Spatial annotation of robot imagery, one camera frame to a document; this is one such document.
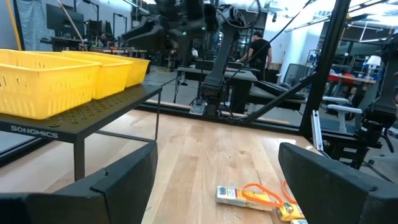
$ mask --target plastic basket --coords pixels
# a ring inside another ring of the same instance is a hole
[[[81,52],[41,52],[42,54],[59,55],[66,58],[87,60],[101,63],[94,87],[93,99],[99,100],[123,91],[127,76],[132,69],[132,62],[97,55],[88,55]]]
[[[82,52],[83,54],[91,54],[108,58],[116,58],[121,60],[128,60],[129,62],[134,62],[133,69],[130,71],[130,74],[127,77],[126,87],[130,87],[133,85],[140,84],[144,81],[145,74],[147,72],[149,60],[140,59],[140,58],[132,58],[132,57],[124,57],[120,55],[111,55],[104,54],[98,52]]]
[[[99,63],[0,49],[0,113],[45,119],[89,102]]]

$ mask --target metal pole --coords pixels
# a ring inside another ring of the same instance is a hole
[[[138,7],[136,7],[136,21],[138,21]]]
[[[97,6],[97,40],[100,37],[100,6]]]
[[[18,34],[19,34],[21,50],[25,50],[25,41],[24,41],[24,35],[22,33],[22,24],[21,24],[21,18],[19,17],[18,4],[17,4],[16,0],[13,0],[12,3],[14,5],[14,17],[15,17],[15,23],[17,25]]]
[[[114,29],[114,16],[116,15],[116,13],[113,13],[113,27],[112,27],[112,29],[113,29],[113,31],[112,31],[112,33],[113,33],[113,37],[114,37],[114,34],[115,34],[115,29]]]
[[[329,70],[335,55],[341,33],[344,29],[344,22],[348,12],[350,0],[336,0],[335,8],[332,12],[328,32],[326,33],[325,43],[319,59],[317,77],[312,83],[310,95],[308,96],[307,106],[305,107],[303,119],[300,125],[300,133],[309,138],[312,135],[311,116],[313,110],[318,110],[328,81]]]

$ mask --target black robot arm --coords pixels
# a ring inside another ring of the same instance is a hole
[[[122,35],[128,46],[146,50],[164,50],[167,44],[183,48],[187,38],[205,35],[204,5],[200,0],[156,0],[159,15],[144,16],[137,27]]]
[[[217,54],[213,70],[203,81],[201,92],[206,100],[204,113],[209,116],[218,114],[218,107],[222,100],[222,85],[224,82],[224,73],[228,63],[229,52],[232,43],[239,39],[240,30],[246,26],[243,15],[234,6],[224,6],[222,12],[217,15],[218,24],[222,24],[223,41]]]

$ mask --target wooden table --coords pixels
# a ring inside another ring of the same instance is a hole
[[[156,114],[130,111],[102,130],[154,137]],[[195,119],[161,115],[159,161],[142,223],[282,223],[274,212],[217,204],[217,185],[258,182],[280,195],[284,179],[277,156],[290,142],[315,151],[292,136]],[[86,144],[86,173],[92,174],[144,142],[92,134]],[[72,145],[50,144],[0,168],[0,192],[53,192],[73,182]]]
[[[363,86],[366,83],[367,84],[375,84],[376,83],[375,80],[370,80],[370,79],[367,79],[367,78],[358,78],[358,77],[350,77],[350,76],[347,76],[347,75],[335,75],[335,74],[330,74],[330,75],[333,76],[333,77],[339,78],[336,90],[339,90],[341,88],[341,86],[343,85],[343,80],[354,80],[356,82],[360,82],[361,86],[359,87],[359,91],[358,91],[358,88],[357,88],[355,95],[361,93],[361,91],[363,90]],[[333,87],[334,86],[330,86],[329,87],[330,90],[329,90],[328,94],[326,94],[326,95],[331,95],[331,91],[333,91]],[[333,97],[336,97],[336,95],[337,95],[337,91],[335,91],[335,93],[333,94]]]

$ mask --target black metal frame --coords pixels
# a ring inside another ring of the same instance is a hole
[[[102,100],[95,100],[45,120],[0,114],[0,131],[40,136],[73,144],[75,181],[85,177],[85,138],[93,133],[144,142],[156,142],[159,129],[161,86],[133,86]],[[118,117],[158,95],[155,139],[99,131]]]
[[[119,17],[122,17],[123,18],[123,21],[124,21],[124,32],[127,32],[127,20],[128,20],[128,18],[126,17],[126,16],[124,16],[124,15],[122,15],[122,14],[119,14],[119,13],[113,13],[113,37],[115,37],[114,36],[114,34],[115,34],[115,32],[116,32],[116,29],[114,28],[114,17],[115,16],[119,16]]]
[[[307,106],[305,107],[303,120],[300,125],[300,132],[306,138],[309,138],[312,134],[311,114],[313,110],[318,110],[321,105],[323,92],[325,91],[326,82],[328,81],[331,63],[344,29],[349,4],[350,1],[337,0],[331,15],[329,29],[326,33],[326,38],[318,63],[318,76],[312,84],[310,95],[308,96]]]

